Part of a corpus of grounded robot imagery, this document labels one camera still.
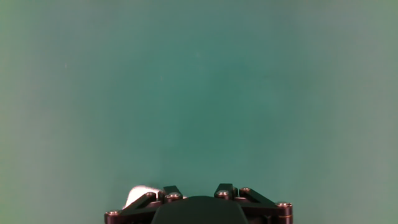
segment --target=screw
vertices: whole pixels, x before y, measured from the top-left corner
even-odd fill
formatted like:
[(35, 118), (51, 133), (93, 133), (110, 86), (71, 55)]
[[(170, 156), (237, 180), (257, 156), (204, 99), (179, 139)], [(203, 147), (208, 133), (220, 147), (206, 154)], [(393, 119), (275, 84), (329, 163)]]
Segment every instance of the screw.
[(217, 191), (218, 196), (227, 196), (229, 192), (227, 190), (219, 190)]
[(249, 192), (251, 189), (249, 187), (243, 187), (241, 188), (241, 190), (244, 192)]
[(119, 215), (119, 213), (120, 213), (119, 210), (112, 210), (112, 211), (107, 212), (107, 214), (110, 216), (116, 216), (116, 215)]
[(151, 196), (153, 196), (153, 195), (155, 195), (155, 193), (153, 193), (153, 192), (148, 192), (148, 193), (146, 193), (146, 196), (148, 196), (148, 197), (151, 197)]
[(293, 205), (288, 202), (277, 202), (276, 206), (278, 206), (280, 208), (289, 208), (289, 207), (292, 207)]
[(168, 195), (166, 195), (165, 197), (170, 198), (170, 199), (177, 199), (177, 198), (181, 197), (181, 194), (177, 193), (177, 192), (172, 192), (172, 193), (169, 193)]

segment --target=bolt head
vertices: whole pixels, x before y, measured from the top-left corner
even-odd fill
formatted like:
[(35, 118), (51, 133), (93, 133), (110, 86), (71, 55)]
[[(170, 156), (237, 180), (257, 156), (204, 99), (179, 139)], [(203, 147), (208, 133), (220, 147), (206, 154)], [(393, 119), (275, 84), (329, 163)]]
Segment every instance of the bolt head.
[(243, 188), (241, 188), (241, 190), (244, 191), (244, 192), (249, 192), (250, 188), (249, 187), (243, 187)]
[(289, 208), (292, 207), (293, 205), (289, 202), (277, 202), (275, 203), (276, 206), (280, 207), (280, 208)]
[(172, 198), (172, 199), (175, 199), (175, 198), (179, 198), (179, 197), (181, 197), (181, 195), (180, 195), (180, 193), (173, 192), (173, 193), (170, 193), (170, 194), (166, 195), (165, 197), (166, 197), (166, 198)]
[(151, 197), (151, 196), (154, 196), (154, 195), (156, 195), (156, 194), (153, 193), (153, 192), (148, 192), (148, 193), (146, 193), (145, 195), (148, 196), (148, 197)]
[(219, 190), (217, 191), (218, 196), (227, 196), (229, 192), (227, 190)]
[(112, 211), (108, 211), (106, 212), (106, 214), (111, 215), (111, 216), (116, 216), (120, 214), (119, 210), (112, 210)]

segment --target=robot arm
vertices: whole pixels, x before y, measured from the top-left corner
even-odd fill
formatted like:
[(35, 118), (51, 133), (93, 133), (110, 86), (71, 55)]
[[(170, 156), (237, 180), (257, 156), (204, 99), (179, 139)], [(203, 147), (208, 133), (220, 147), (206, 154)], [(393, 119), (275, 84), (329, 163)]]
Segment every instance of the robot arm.
[(274, 203), (248, 187), (220, 184), (213, 197), (184, 197), (176, 186), (134, 187), (105, 224), (292, 224), (292, 204)]

